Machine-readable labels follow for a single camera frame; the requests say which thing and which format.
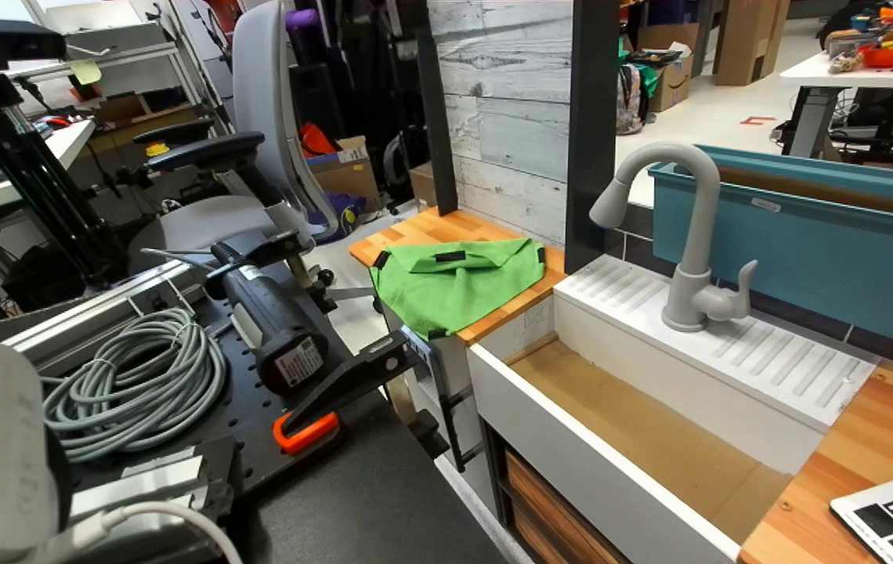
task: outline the backpack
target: backpack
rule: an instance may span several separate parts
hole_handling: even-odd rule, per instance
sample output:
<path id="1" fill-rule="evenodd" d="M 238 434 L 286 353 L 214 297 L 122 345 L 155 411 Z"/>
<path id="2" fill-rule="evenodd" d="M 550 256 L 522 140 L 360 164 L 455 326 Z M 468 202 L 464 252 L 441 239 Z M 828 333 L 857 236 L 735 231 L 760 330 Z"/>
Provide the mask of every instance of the backpack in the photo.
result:
<path id="1" fill-rule="evenodd" d="M 616 74 L 616 133 L 637 133 L 643 132 L 643 84 L 640 70 L 624 62 Z"/>

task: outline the hose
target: hose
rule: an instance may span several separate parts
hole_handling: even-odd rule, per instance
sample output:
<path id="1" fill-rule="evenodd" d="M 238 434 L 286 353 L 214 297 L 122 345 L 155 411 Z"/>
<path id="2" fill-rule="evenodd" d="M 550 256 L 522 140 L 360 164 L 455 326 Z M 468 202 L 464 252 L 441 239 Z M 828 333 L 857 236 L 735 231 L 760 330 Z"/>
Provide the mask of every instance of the hose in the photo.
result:
<path id="1" fill-rule="evenodd" d="M 226 388 L 224 349 L 183 307 L 155 309 L 43 397 L 73 464 L 146 451 L 191 430 Z"/>

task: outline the white sink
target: white sink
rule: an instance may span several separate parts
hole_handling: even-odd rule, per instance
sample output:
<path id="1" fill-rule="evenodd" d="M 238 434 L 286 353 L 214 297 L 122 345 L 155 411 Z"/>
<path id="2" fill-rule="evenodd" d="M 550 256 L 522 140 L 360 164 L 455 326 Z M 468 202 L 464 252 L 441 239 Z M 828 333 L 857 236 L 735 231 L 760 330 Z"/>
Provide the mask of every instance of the white sink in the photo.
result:
<path id="1" fill-rule="evenodd" d="M 471 351 L 484 421 L 634 562 L 735 562 L 874 369 L 777 323 L 662 323 L 667 279 L 603 256 Z"/>

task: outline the green cloth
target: green cloth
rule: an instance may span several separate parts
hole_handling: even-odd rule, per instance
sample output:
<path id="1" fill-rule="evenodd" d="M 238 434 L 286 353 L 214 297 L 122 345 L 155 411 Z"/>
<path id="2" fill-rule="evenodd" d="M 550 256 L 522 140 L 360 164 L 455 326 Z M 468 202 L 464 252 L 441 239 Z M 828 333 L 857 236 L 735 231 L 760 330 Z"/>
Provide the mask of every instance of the green cloth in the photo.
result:
<path id="1" fill-rule="evenodd" d="M 640 70 L 640 80 L 643 80 L 643 92 L 645 92 L 645 98 L 656 98 L 658 95 L 658 84 L 662 84 L 662 70 L 656 70 L 656 66 L 643 66 L 643 62 L 627 62 L 630 60 L 630 54 L 634 54 L 634 47 L 630 47 L 630 40 L 627 38 L 621 38 L 621 47 L 616 47 L 616 60 L 621 60 L 621 66 L 637 66 Z"/>
<path id="2" fill-rule="evenodd" d="M 401 244 L 380 252 L 380 302 L 420 336 L 451 336 L 497 309 L 546 273 L 546 246 L 531 239 Z"/>

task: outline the gray faucet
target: gray faucet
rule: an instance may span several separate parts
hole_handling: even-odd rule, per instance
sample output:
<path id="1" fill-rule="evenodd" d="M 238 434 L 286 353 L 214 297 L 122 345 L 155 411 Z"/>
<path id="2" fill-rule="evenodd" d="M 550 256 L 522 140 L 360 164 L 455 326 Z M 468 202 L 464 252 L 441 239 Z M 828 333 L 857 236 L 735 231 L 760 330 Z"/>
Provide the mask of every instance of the gray faucet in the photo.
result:
<path id="1" fill-rule="evenodd" d="M 739 320 L 751 309 L 750 286 L 758 259 L 750 259 L 735 276 L 735 290 L 710 286 L 709 251 L 715 240 L 715 215 L 721 200 L 719 164 L 689 145 L 645 145 L 630 154 L 614 172 L 611 186 L 592 202 L 592 222 L 616 229 L 627 215 L 627 193 L 640 169 L 672 158 L 696 176 L 696 207 L 689 219 L 689 239 L 683 259 L 675 267 L 672 290 L 662 320 L 681 333 L 700 333 L 702 315 Z"/>

